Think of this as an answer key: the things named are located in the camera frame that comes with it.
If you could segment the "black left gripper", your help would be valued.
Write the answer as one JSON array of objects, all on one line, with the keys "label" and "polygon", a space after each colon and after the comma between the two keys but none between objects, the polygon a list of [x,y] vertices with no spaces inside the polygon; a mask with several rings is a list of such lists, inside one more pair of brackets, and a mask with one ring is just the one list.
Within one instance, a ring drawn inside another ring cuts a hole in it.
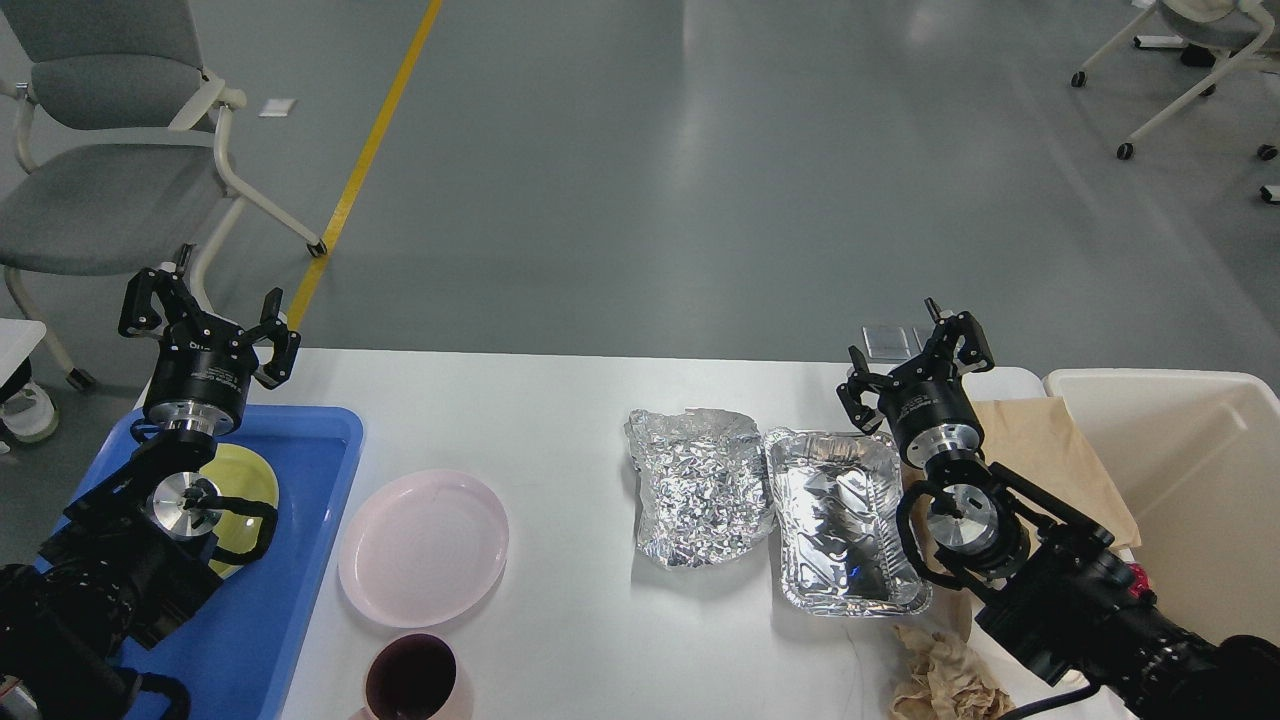
[{"label": "black left gripper", "polygon": [[[238,430],[252,375],[268,389],[288,382],[301,334],[282,311],[283,288],[270,290],[259,324],[243,332],[232,322],[197,322],[197,301],[175,272],[141,269],[125,287],[118,334],[160,340],[143,400],[143,416],[160,427],[192,411],[212,420],[210,436]],[[268,341],[271,356],[259,364],[252,347]]]}]

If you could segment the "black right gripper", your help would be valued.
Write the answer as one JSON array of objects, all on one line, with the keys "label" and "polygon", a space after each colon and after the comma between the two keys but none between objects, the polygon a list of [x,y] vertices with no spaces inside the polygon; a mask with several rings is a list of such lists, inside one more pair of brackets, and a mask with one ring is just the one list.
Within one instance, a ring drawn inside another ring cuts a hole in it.
[{"label": "black right gripper", "polygon": [[[901,459],[911,468],[925,468],[951,451],[982,452],[986,434],[960,379],[995,369],[995,355],[975,316],[945,310],[932,297],[924,304],[933,331],[916,366],[902,364],[890,375],[876,373],[860,348],[849,346],[851,366],[836,387],[852,425],[874,434],[886,420]],[[865,393],[879,396],[879,409],[864,401]]]}]

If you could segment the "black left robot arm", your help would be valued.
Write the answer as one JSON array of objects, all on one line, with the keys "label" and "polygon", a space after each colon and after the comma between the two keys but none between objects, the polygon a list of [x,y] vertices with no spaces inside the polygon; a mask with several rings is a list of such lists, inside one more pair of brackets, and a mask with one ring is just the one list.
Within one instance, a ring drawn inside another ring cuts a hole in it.
[{"label": "black left robot arm", "polygon": [[243,420],[250,386],[291,378],[301,337],[269,291],[256,325],[202,309],[178,270],[145,268],[128,283],[118,331],[157,341],[157,361],[131,428],[136,448],[64,509],[40,547],[45,570],[3,569],[3,711],[24,697],[38,719],[123,719],[143,693],[187,719],[186,684],[115,664],[125,641],[147,650],[221,587],[212,565],[261,560],[278,510],[228,495],[204,474],[221,436]]}]

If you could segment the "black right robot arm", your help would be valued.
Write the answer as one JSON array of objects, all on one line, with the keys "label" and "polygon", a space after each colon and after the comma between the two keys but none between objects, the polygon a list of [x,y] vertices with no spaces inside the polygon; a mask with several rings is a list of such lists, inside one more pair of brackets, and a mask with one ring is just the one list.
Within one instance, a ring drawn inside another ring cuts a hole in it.
[{"label": "black right robot arm", "polygon": [[1111,691],[1140,719],[1275,719],[1277,647],[1256,635],[1213,644],[1160,612],[1153,592],[1111,551],[1094,519],[986,460],[986,433],[963,387],[995,359],[980,323],[928,299],[933,331],[919,352],[873,372],[851,346],[836,392],[850,421],[887,425],[901,460],[919,471],[895,509],[902,552],[916,574],[982,603],[978,625],[1050,685],[1068,673],[1076,691],[1038,700],[1012,719]]}]

